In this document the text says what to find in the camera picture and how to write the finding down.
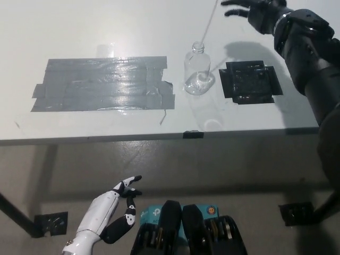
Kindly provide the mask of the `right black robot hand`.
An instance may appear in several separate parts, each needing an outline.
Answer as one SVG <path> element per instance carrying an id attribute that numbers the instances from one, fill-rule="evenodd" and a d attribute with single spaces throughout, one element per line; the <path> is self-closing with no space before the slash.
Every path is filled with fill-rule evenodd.
<path id="1" fill-rule="evenodd" d="M 232 9 L 225 12 L 225 16 L 241 16 L 262 35 L 273 35 L 277 21 L 286 13 L 293 10 L 287 7 L 286 1 L 254 1 L 254 0 L 231 0 L 222 1 L 222 6 L 237 5 L 248 8 Z"/>

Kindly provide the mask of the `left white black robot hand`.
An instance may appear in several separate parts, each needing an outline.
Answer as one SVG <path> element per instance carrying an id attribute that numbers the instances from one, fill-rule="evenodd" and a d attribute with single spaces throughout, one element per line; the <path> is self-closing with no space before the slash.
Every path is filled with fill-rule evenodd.
<path id="1" fill-rule="evenodd" d="M 113 244 L 123 237 L 135 224 L 136 207 L 133 199 L 142 194 L 131 188 L 130 184 L 141 179 L 140 175 L 124 179 L 95 198 L 76 231 L 76 237 L 90 235 L 94 242 L 103 240 L 107 244 Z M 127 209 L 123 216 L 111 223 L 120 198 L 126 199 Z"/>

